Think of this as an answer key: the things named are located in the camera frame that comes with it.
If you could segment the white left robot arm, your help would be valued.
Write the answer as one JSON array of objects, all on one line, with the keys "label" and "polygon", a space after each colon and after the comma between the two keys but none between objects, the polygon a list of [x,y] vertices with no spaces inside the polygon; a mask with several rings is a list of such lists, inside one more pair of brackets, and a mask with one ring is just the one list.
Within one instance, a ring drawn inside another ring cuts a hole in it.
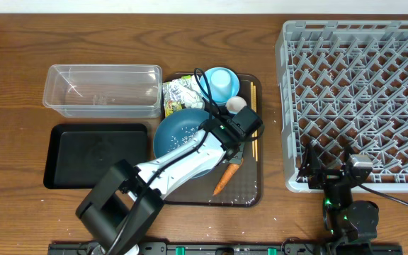
[{"label": "white left robot arm", "polygon": [[165,198],[195,175],[230,159],[251,137],[247,124],[206,120],[179,148],[131,166],[114,164],[76,209],[76,216],[105,254],[126,254],[145,236]]}]

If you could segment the orange carrot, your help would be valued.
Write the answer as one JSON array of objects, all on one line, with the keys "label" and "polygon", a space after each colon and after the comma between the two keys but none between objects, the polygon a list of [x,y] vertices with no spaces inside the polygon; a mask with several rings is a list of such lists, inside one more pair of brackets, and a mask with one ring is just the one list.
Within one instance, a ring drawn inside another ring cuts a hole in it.
[{"label": "orange carrot", "polygon": [[222,192],[224,187],[227,185],[227,183],[230,181],[230,179],[233,177],[233,175],[237,172],[237,170],[240,168],[240,166],[243,164],[244,160],[242,159],[239,164],[229,164],[222,175],[221,179],[219,180],[218,184],[216,185],[213,195],[216,196],[219,193]]}]

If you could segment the foil snack wrapper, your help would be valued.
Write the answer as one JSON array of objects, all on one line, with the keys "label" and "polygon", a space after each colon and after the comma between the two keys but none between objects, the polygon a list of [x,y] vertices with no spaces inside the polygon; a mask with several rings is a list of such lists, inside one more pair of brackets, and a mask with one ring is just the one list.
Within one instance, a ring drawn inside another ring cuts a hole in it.
[{"label": "foil snack wrapper", "polygon": [[164,114],[166,118],[176,111],[187,109],[183,104],[182,96],[185,87],[193,89],[203,98],[194,76],[187,75],[162,84]]}]

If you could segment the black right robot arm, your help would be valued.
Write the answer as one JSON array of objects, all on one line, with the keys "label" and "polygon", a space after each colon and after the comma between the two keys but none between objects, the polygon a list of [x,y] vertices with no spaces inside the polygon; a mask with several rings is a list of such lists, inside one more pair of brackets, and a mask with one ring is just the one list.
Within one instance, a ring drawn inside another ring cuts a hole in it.
[{"label": "black right robot arm", "polygon": [[320,164],[312,145],[307,144],[300,177],[307,178],[308,188],[322,190],[324,226],[331,238],[315,246],[313,254],[372,254],[370,241],[377,237],[379,207],[368,200],[354,200],[352,188],[362,184],[373,170],[371,159],[344,149],[345,163],[340,169]]}]

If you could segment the white tissue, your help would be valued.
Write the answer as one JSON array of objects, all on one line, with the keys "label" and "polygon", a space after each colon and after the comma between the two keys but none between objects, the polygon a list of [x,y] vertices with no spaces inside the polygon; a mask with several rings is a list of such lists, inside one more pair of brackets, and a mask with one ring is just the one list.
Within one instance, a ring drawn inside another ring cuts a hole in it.
[{"label": "white tissue", "polygon": [[187,87],[184,88],[183,91],[183,104],[187,108],[197,108],[197,109],[204,109],[205,104],[200,94],[198,94],[193,89],[189,89]]}]

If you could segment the white rice pile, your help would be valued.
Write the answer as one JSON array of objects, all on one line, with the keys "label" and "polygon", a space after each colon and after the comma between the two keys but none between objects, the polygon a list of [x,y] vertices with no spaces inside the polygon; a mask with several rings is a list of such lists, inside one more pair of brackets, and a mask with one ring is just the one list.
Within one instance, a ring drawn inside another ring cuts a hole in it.
[{"label": "white rice pile", "polygon": [[181,145],[187,143],[187,141],[189,141],[196,135],[197,131],[198,131],[197,127],[182,127],[178,131],[177,135],[171,136],[170,139],[171,144],[169,145],[167,152],[170,152],[180,147]]}]

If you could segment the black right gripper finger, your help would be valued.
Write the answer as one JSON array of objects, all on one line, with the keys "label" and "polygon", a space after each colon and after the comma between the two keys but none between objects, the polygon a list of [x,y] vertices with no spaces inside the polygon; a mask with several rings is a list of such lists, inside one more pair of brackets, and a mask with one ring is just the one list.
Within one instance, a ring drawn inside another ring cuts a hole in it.
[{"label": "black right gripper finger", "polygon": [[302,158],[302,163],[299,167],[298,176],[306,177],[308,181],[311,181],[313,177],[316,177],[317,174],[322,170],[319,158],[314,147],[308,143],[305,146],[305,153]]},{"label": "black right gripper finger", "polygon": [[348,144],[344,147],[344,162],[341,166],[343,170],[349,170],[352,167],[353,164],[351,163],[351,156],[354,154],[355,151],[351,145]]}]

